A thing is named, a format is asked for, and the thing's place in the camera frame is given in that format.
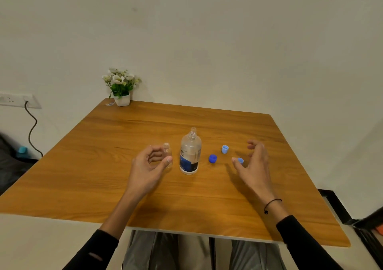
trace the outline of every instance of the wooden table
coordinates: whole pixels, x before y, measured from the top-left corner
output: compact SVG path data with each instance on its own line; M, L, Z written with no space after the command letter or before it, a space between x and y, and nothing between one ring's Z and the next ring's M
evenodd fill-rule
M270 155L271 179L288 210L322 245L350 246L313 182L267 114L103 100L0 197L0 212L102 223L126 186L131 160L148 144L169 142L174 164L137 207L128 226L169 232L282 241L271 217L237 176L246 140ZM192 126L202 139L197 173L179 170L181 138ZM229 146L228 154L221 153ZM208 156L216 154L215 164Z

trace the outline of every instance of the black sleeve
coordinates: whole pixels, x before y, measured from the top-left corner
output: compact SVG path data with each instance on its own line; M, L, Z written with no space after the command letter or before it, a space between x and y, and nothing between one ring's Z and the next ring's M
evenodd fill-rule
M342 270L338 263L331 258L294 216L284 218L276 225L276 228L299 270Z
M110 234L97 230L90 237L88 242L77 252L63 270L92 269L105 270L117 248L118 240ZM99 256L102 261L89 255L93 253Z

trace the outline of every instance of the white wall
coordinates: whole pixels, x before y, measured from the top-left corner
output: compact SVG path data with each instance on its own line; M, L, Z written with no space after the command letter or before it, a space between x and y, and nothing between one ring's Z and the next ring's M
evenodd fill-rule
M383 205L378 156L352 157L383 119L382 15L383 0L0 0L0 91L37 97L43 152L107 96L110 66L144 79L136 100L269 113L362 218ZM23 108L0 119L27 144Z

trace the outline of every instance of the white square pot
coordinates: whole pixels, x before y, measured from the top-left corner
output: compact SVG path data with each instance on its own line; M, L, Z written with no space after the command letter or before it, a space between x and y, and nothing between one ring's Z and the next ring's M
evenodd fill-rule
M122 97L112 95L112 98L115 99L115 103L119 107L128 106L130 104L130 94Z

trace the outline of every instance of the hand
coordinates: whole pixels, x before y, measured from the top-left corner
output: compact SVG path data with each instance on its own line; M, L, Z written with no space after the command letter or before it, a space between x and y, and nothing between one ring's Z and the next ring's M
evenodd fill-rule
M268 170L268 153L264 144L259 141L248 140L247 143L249 143L248 149L254 149L249 154L251 156L249 165L246 168L243 167L237 158L232 158L231 161L244 183L255 192L263 204L267 204L277 198Z
M172 160L172 156L167 156L162 159L161 146L149 145L146 147L132 161L126 193L138 199L143 198L156 186L161 178L162 172ZM161 163L158 165L150 165L151 162L155 161L161 161Z

